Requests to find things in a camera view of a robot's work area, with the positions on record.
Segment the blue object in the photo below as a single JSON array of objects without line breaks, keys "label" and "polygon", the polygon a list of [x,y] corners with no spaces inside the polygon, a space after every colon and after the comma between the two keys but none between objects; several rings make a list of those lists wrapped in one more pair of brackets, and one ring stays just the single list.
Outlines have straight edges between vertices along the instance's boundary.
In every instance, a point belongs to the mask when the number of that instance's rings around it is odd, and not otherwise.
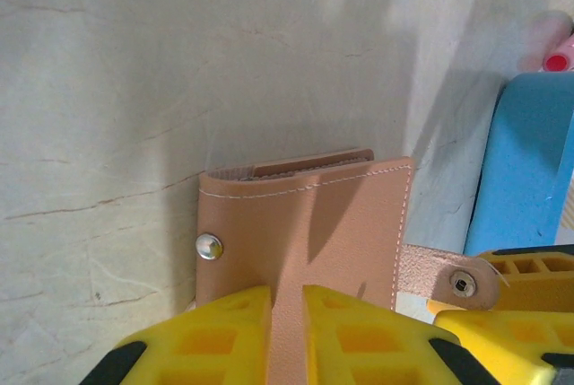
[{"label": "blue object", "polygon": [[574,169],[574,73],[522,74],[500,96],[465,254],[554,244]]}]

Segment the white marble surface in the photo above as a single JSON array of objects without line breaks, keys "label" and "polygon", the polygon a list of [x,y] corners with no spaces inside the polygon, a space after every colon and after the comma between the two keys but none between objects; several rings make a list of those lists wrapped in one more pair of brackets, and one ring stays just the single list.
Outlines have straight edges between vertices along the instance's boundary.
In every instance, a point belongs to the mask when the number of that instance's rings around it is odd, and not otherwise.
[{"label": "white marble surface", "polygon": [[185,308],[205,169],[412,154],[407,241],[462,249],[547,8],[574,0],[0,0],[0,382],[77,383]]}]

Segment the pink object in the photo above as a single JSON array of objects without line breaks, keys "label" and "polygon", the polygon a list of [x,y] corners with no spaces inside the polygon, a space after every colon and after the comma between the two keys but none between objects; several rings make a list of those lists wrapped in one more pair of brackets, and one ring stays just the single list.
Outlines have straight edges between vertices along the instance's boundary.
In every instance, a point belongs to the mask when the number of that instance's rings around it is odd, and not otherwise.
[{"label": "pink object", "polygon": [[542,65],[544,71],[560,72],[574,68],[574,36],[562,42],[550,53]]},{"label": "pink object", "polygon": [[544,57],[568,39],[573,26],[572,18],[563,11],[538,14],[524,30],[525,50],[518,60],[518,70],[539,71]]}]

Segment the tan leather piece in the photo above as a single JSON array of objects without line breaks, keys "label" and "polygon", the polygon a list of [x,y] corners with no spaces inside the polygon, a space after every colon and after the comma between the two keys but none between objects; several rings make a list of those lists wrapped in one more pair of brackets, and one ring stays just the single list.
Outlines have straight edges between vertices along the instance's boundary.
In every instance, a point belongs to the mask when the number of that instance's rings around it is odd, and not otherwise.
[{"label": "tan leather piece", "polygon": [[[198,232],[216,235],[224,251],[197,260],[197,305],[271,285],[270,384],[306,383],[304,284],[395,306],[412,161],[372,159],[358,150],[200,176]],[[336,165],[348,161],[359,162]]]},{"label": "tan leather piece", "polygon": [[[473,278],[476,289],[472,296],[463,298],[453,292],[450,277],[457,271]],[[486,311],[499,299],[499,278],[482,258],[404,244],[398,276],[398,291],[467,310]]]}]

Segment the white stitching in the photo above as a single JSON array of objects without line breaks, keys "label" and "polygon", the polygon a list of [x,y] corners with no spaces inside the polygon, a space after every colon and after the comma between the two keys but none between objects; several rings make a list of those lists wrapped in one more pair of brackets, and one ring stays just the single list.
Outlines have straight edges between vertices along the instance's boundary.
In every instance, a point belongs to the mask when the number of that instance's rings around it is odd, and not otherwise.
[{"label": "white stitching", "polygon": [[401,247],[401,237],[403,236],[403,225],[404,225],[404,214],[406,212],[406,200],[409,196],[409,187],[411,185],[411,167],[409,166],[409,172],[406,178],[406,186],[404,187],[404,198],[403,198],[403,207],[401,209],[401,220],[398,224],[398,235],[396,237],[396,252],[395,252],[395,264],[393,265],[393,284],[391,285],[391,310],[393,311],[396,307],[396,279],[397,279],[397,271],[398,271],[398,262],[399,262],[399,250]]},{"label": "white stitching", "polygon": [[404,220],[404,209],[406,208],[406,197],[408,194],[408,183],[411,180],[411,166],[410,165],[401,165],[399,167],[394,167],[394,168],[387,168],[384,170],[379,170],[379,171],[373,171],[373,172],[366,172],[364,174],[360,174],[358,176],[352,176],[352,177],[346,177],[344,179],[335,179],[335,180],[330,180],[330,181],[324,181],[323,183],[313,183],[311,185],[307,185],[303,188],[296,188],[296,189],[289,189],[289,190],[283,190],[280,192],[274,192],[271,194],[261,194],[261,195],[241,195],[241,196],[233,196],[233,195],[220,195],[220,194],[214,194],[212,192],[206,192],[203,189],[199,189],[199,192],[201,192],[204,195],[207,195],[208,197],[215,197],[215,198],[224,198],[224,199],[255,199],[255,198],[265,198],[265,197],[277,197],[280,195],[286,195],[286,194],[293,194],[296,192],[306,192],[308,190],[314,189],[314,188],[319,188],[321,186],[326,186],[326,185],[332,185],[334,183],[339,183],[341,181],[347,181],[347,180],[354,180],[354,179],[360,179],[363,177],[369,177],[369,176],[376,176],[379,174],[386,174],[388,172],[393,172],[393,171],[398,171],[398,170],[403,170],[403,169],[408,169],[409,173],[408,173],[408,180],[407,180],[407,188],[406,191],[404,193],[404,202],[403,202],[403,212],[401,215],[401,227],[399,228],[399,236],[401,234],[401,231],[403,230],[402,224],[403,224],[403,220]]}]

